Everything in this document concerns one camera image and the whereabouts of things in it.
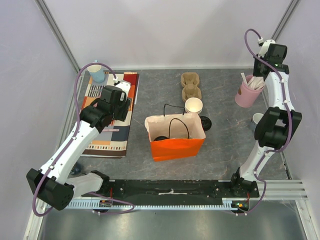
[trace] white paper cup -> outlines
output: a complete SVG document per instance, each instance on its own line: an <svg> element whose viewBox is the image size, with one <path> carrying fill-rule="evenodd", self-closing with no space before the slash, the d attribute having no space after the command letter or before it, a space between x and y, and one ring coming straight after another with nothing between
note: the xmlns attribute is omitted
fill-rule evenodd
<svg viewBox="0 0 320 240"><path fill-rule="evenodd" d="M259 123L259 121L262 119L262 117L264 116L264 114L262 113L255 113L252 118L251 118L251 121L250 121L250 124L249 124L249 128L255 132L256 130L256 126L257 124Z"/></svg>
<svg viewBox="0 0 320 240"><path fill-rule="evenodd" d="M201 113L204 104L199 98L191 97L185 101L185 111L187 113Z"/></svg>

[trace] blue cup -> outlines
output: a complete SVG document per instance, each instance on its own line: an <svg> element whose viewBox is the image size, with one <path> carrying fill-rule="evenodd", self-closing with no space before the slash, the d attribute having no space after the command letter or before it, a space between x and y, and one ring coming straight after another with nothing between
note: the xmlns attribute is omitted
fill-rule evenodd
<svg viewBox="0 0 320 240"><path fill-rule="evenodd" d="M88 66L88 71L90 73L90 75L92 76L92 79L97 83L100 84L105 80L105 73L104 70L102 68L101 65L91 65Z"/></svg>

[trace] pink cup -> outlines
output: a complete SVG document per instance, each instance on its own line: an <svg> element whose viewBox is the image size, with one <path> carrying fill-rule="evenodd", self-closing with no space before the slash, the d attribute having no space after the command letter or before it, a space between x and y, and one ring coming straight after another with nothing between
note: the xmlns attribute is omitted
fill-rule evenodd
<svg viewBox="0 0 320 240"><path fill-rule="evenodd" d="M253 77L252 75L246 76L245 77L246 82L249 82L252 77ZM253 90L249 88L244 83L244 81L242 81L242 84L239 87L239 90L235 95L234 100L236 104L238 104L240 107L250 108L254 104L255 100L257 99L257 97L259 96L259 94L262 92L263 89L264 87L259 90Z"/></svg>

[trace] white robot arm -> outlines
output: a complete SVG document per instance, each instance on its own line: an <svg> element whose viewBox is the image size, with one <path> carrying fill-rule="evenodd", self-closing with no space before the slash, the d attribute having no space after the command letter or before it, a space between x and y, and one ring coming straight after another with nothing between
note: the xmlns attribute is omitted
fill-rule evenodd
<svg viewBox="0 0 320 240"><path fill-rule="evenodd" d="M130 83L126 81L116 86L105 86L101 97L81 111L78 130L76 123L57 152L39 170L30 169L26 178L36 197L57 210L62 210L72 198L99 191L103 188L104 181L109 181L109 177L98 171L75 178L68 176L83 151L104 127L113 120L125 121L131 104L131 100L127 98L130 87Z"/></svg>
<svg viewBox="0 0 320 240"><path fill-rule="evenodd" d="M256 127L254 133L256 143L254 148L247 161L239 170L240 177L248 181L255 181L255 175L258 176L260 174L269 158L276 150L279 150L285 145L289 127L288 113L285 104L292 118L291 138L302 119L302 114L295 112L289 95L289 68L287 65L282 64L286 54L286 46L276 44L274 40L269 39L263 43L257 55L258 58L276 68L281 78L268 66L255 59L253 76L264 78L268 91L269 108ZM265 155L265 157L255 170L263 155Z"/></svg>

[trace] patterned placemat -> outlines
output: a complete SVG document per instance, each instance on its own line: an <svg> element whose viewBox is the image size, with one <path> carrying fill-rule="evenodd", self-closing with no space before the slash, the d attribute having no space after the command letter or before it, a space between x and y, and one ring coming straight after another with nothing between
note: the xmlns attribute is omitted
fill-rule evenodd
<svg viewBox="0 0 320 240"><path fill-rule="evenodd" d="M114 85L113 75L109 74L109 72L105 72L105 74L106 76L102 83L96 83L93 81L92 77L90 77L81 109L90 105L94 99L100 97L104 86ZM104 128L104 130L112 129L118 131L102 131L102 133L100 133L84 150L82 154L83 156L121 158L125 157L127 154L129 130L135 105L135 98L137 95L139 74L136 72L116 72L116 76L119 80L131 83L128 94L128 98L131 99L131 105L126 119L125 121L113 120L109 126Z"/></svg>

